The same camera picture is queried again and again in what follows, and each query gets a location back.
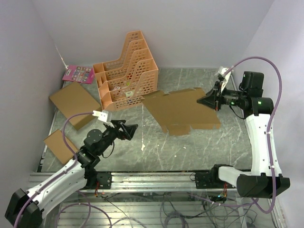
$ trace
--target brown cardboard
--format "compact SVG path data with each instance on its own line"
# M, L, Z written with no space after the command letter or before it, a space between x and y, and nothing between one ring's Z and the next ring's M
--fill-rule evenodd
M220 127L216 112L196 103L205 96L201 88L172 91L165 94L159 90L144 95L142 103L154 116L164 133L169 135L189 134L192 129Z
M66 137L66 142L69 146L77 152L77 147ZM62 139L62 132L57 130L50 134L44 143L49 147L49 149L54 153L54 155L60 160L62 164L66 164L72 157L72 152L67 148Z
M52 94L49 99L66 118L78 113L102 110L101 105L77 82L60 89ZM70 123L76 130L79 130L93 119L94 116L90 114L80 115L72 118Z

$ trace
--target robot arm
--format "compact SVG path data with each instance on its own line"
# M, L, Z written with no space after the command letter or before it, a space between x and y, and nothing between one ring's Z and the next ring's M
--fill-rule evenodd
M9 206L5 213L6 219L15 224L17 215L22 206L35 193L38 195L26 206L19 222L18 228L37 228L40 226L42 219L60 202L66 199L75 191L82 188L95 188L96 183L103 183L97 175L94 167L100 162L100 155L114 143L116 138L120 140L131 140L138 127L137 124L125 125L125 120L110 120L110 114L107 111L94 111L93 115L104 122L106 130L101 132L98 129L89 131L84 145L77 152L77 162L71 159L61 170L53 174L44 182L27 190L17 190L11 197ZM57 175L62 174L59 178L54 179ZM52 182L43 191L39 192L41 186Z
M217 181L224 181L236 187L241 197L271 198L272 173L267 134L270 134L277 195L289 188L290 180L283 178L277 161L273 126L270 126L270 132L266 130L274 105L270 98L262 97L264 74L244 72L243 80L239 85L240 91L234 91L222 88L227 84L226 77L223 76L227 69L220 69L222 70L219 71L219 81L205 97L198 99L197 103L216 111L219 111L222 105L229 105L230 108L237 106L243 110L243 119L252 147L252 168L251 172L242 172L229 165L215 165L211 171Z

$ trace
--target gray marble floor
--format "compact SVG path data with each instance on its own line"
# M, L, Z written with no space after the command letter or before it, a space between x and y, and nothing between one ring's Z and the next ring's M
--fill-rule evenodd
M202 87L207 92L216 81L216 69L166 69L159 72L158 89L165 92ZM98 100L96 82L82 86ZM210 169L214 164L234 165L238 169L250 169L251 145L243 120L238 119L229 107L217 112L221 127L217 130L191 130L189 135L169 136L143 106L113 113L113 119L125 119L127 124L139 127L132 141L115 141L115 150L108 159L101 158L98 171L176 171ZM65 117L58 112L52 131L61 129ZM93 120L76 131L70 124L66 135L78 147L83 144L91 129L104 130L101 122ZM58 171L63 165L47 148L43 159L43 172Z

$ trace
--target flat cardboard box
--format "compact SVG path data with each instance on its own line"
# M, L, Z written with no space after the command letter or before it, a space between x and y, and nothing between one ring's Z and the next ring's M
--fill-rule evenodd
M66 118L78 113L102 110L101 105L77 82L60 89L52 94L49 99ZM76 130L79 130L94 118L90 114L80 115L70 119L70 123Z
M172 91L162 90L144 95L142 103L153 115L164 133L169 135L189 134L192 129L218 129L220 121L216 112L196 103L205 96L201 88Z
M73 149L73 151L78 151L77 147L67 137L66 142ZM73 157L72 152L67 148L67 146L63 142L62 132L60 130L57 130L50 134L44 140L44 143L64 165Z

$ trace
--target white wall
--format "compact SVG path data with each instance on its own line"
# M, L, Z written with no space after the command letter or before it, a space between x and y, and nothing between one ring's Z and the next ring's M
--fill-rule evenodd
M31 0L0 7L0 224L10 197L39 164L64 66Z
M275 0L243 57L263 56L272 60L282 74L283 93L275 115L275 145L283 176L291 179L291 188L279 198L289 227L303 227L304 206L304 1ZM278 82L275 71L260 60L250 60L239 68L265 74L264 96L276 100Z
M33 0L67 64L117 59L142 30L159 67L230 66L273 0Z

